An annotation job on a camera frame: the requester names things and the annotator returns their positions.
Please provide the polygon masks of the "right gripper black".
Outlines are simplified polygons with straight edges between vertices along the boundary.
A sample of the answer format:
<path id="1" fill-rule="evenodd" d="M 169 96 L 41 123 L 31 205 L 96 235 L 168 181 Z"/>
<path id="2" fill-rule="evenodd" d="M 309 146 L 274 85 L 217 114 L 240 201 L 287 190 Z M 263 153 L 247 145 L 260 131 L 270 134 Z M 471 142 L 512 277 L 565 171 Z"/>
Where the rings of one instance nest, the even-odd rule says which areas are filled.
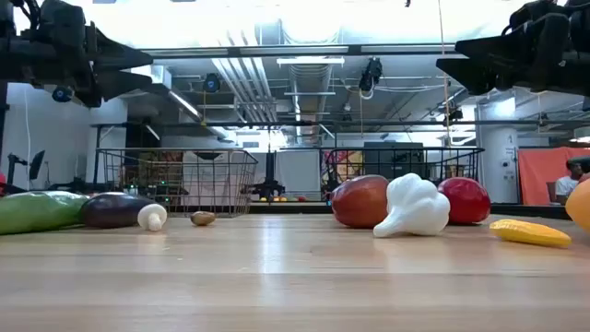
<path id="1" fill-rule="evenodd" d="M 455 50 L 469 58 L 441 58 L 436 66 L 470 95 L 511 89 L 529 67 L 530 90 L 546 90 L 565 51 L 590 53 L 590 0 L 533 0 L 511 14 L 509 27 L 508 34 L 458 41 Z"/>

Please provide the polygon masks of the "purple toy eggplant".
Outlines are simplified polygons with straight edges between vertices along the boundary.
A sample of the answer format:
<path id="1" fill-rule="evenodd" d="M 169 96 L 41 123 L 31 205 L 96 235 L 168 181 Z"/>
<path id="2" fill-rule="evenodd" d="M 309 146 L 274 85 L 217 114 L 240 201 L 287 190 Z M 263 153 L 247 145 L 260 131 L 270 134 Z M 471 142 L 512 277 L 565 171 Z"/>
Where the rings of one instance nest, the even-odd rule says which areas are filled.
<path id="1" fill-rule="evenodd" d="M 85 202 L 80 211 L 80 221 L 87 227 L 114 229 L 133 227 L 141 208 L 154 201 L 125 193 L 102 193 Z"/>

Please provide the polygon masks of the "bright red toy apple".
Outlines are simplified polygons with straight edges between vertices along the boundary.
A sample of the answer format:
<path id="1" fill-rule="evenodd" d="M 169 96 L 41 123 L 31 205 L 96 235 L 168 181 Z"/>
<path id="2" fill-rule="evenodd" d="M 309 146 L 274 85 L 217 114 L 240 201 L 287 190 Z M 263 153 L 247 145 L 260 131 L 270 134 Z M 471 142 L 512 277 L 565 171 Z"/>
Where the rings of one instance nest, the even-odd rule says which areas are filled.
<path id="1" fill-rule="evenodd" d="M 489 194 L 475 180 L 466 177 L 449 178 L 439 184 L 438 190 L 450 202 L 450 224 L 476 224 L 486 219 L 490 214 Z"/>

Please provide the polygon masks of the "white toy mushroom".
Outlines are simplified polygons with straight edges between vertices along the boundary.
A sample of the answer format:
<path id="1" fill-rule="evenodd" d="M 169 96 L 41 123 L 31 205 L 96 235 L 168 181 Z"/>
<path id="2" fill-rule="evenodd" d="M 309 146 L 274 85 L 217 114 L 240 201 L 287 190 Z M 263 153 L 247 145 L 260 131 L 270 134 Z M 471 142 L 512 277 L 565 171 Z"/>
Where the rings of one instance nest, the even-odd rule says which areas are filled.
<path id="1" fill-rule="evenodd" d="M 137 223 L 146 231 L 160 231 L 167 218 L 167 210 L 159 204 L 146 205 L 137 213 Z"/>

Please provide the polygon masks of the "green toy cucumber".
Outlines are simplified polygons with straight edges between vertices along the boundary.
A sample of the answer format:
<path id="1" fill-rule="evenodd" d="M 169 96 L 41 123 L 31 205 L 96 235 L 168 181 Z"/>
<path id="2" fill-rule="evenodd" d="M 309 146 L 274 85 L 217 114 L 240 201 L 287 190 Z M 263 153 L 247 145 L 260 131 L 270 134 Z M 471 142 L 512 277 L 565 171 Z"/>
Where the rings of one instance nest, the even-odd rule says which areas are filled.
<path id="1" fill-rule="evenodd" d="M 88 196 L 38 191 L 0 198 L 0 235 L 56 231 L 81 223 L 79 211 Z"/>

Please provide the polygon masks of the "orange toy citrus fruit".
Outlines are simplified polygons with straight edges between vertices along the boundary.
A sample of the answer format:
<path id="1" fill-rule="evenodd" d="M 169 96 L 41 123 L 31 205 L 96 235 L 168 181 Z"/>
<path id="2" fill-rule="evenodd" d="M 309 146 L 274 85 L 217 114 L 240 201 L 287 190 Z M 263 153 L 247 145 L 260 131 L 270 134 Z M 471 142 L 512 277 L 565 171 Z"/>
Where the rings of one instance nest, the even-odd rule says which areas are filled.
<path id="1" fill-rule="evenodd" d="M 590 233 L 590 180 L 578 183 L 569 195 L 565 209 L 577 226 Z"/>

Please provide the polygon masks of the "white toy garlic bulb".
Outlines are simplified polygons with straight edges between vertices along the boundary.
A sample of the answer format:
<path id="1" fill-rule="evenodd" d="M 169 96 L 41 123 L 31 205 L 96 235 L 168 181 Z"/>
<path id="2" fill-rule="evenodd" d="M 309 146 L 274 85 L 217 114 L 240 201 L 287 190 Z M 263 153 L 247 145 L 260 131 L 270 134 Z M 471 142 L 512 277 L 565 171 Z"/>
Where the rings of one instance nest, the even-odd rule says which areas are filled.
<path id="1" fill-rule="evenodd" d="M 395 178 L 386 187 L 387 215 L 373 230 L 376 238 L 398 233 L 436 236 L 449 222 L 450 201 L 415 173 Z"/>

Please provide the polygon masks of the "small toy kiwi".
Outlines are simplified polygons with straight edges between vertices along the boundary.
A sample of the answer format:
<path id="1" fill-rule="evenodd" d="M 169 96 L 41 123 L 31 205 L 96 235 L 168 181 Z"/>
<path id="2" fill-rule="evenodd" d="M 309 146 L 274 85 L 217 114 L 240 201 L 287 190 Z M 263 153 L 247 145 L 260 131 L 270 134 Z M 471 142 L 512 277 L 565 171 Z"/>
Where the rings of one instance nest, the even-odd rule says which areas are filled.
<path id="1" fill-rule="evenodd" d="M 216 220 L 216 214 L 209 211 L 196 211 L 190 221 L 197 227 L 207 226 Z"/>

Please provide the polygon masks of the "yellow toy corn cob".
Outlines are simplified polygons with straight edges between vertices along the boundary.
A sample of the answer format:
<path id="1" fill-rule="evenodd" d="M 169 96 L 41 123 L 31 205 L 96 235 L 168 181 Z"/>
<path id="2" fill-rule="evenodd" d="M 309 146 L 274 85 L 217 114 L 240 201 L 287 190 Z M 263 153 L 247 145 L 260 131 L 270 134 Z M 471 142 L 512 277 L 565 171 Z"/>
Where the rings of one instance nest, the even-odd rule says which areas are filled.
<path id="1" fill-rule="evenodd" d="M 548 247 L 567 247 L 572 238 L 549 226 L 517 219 L 500 219 L 489 225 L 490 231 L 503 241 Z"/>

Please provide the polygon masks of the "dark red round toy fruit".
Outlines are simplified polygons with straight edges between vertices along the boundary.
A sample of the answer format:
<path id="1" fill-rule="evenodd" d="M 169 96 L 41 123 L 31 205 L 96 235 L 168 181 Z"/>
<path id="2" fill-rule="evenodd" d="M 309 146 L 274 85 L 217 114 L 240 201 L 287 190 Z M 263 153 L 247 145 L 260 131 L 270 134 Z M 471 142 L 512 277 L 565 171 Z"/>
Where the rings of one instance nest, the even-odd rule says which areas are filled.
<path id="1" fill-rule="evenodd" d="M 387 216 L 386 188 L 381 175 L 346 180 L 333 190 L 331 205 L 336 220 L 354 229 L 372 229 Z"/>

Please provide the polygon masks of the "person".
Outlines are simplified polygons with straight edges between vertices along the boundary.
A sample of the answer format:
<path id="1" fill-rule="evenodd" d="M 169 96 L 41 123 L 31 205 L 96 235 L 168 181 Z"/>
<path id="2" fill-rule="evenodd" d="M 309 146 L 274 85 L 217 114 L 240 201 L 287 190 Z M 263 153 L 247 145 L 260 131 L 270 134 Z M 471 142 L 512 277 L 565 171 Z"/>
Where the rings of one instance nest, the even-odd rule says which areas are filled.
<path id="1" fill-rule="evenodd" d="M 556 200 L 563 206 L 575 187 L 590 174 L 590 156 L 568 159 L 565 166 L 568 174 L 555 182 Z"/>

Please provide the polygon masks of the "black background stand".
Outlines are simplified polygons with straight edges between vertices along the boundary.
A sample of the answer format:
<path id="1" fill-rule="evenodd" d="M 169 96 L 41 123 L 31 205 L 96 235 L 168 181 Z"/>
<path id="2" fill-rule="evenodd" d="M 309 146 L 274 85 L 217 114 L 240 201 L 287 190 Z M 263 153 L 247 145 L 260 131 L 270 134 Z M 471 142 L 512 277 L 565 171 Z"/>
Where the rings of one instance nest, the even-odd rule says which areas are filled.
<path id="1" fill-rule="evenodd" d="M 273 137 L 271 129 L 267 129 L 268 142 L 265 154 L 265 179 L 259 184 L 247 184 L 241 189 L 242 194 L 259 195 L 260 199 L 265 198 L 268 202 L 275 198 L 280 199 L 285 192 L 285 186 L 276 179 L 276 156 L 273 150 Z"/>

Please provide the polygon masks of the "white ceiling light fixture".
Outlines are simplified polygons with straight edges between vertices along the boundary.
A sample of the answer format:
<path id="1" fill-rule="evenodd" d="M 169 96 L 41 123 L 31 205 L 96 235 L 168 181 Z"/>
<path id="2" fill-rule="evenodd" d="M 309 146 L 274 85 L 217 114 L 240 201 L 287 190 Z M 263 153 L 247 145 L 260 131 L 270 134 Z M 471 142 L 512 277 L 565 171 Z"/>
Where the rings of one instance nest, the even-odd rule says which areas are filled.
<path id="1" fill-rule="evenodd" d="M 295 58 L 278 58 L 278 65 L 343 65 L 345 59 L 319 56 L 302 56 Z"/>

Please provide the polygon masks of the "black distant frame beam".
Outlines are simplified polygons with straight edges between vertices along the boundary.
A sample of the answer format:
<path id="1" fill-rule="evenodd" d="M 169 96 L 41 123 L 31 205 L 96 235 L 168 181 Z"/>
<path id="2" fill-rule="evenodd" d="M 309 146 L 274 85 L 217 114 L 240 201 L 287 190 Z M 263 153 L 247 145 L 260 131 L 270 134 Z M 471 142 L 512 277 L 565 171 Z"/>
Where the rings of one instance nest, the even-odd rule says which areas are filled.
<path id="1" fill-rule="evenodd" d="M 415 125 L 445 125 L 443 121 L 282 121 L 282 122 L 207 122 L 206 124 L 201 123 L 166 123 L 156 124 L 156 126 L 163 127 L 193 127 L 193 126 L 236 126 L 236 127 L 254 127 L 254 126 L 415 126 Z M 127 127 L 129 125 L 145 125 L 139 122 L 124 122 L 124 123 L 103 123 L 103 124 L 91 124 L 91 127 L 103 127 L 103 126 L 114 126 L 114 127 Z M 459 121 L 452 122 L 449 125 L 590 125 L 590 118 L 586 119 L 567 119 L 567 120 L 476 120 L 476 121 Z"/>

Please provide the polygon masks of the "colourful wall poster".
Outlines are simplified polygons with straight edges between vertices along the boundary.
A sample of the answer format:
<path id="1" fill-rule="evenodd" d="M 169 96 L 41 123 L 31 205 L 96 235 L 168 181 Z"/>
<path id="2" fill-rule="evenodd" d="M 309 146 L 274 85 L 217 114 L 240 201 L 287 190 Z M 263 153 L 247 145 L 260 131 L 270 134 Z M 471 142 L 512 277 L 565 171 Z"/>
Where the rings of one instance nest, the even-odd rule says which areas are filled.
<path id="1" fill-rule="evenodd" d="M 323 150 L 320 156 L 321 184 L 328 184 L 330 180 L 341 183 L 365 173 L 364 155 L 360 150 Z"/>

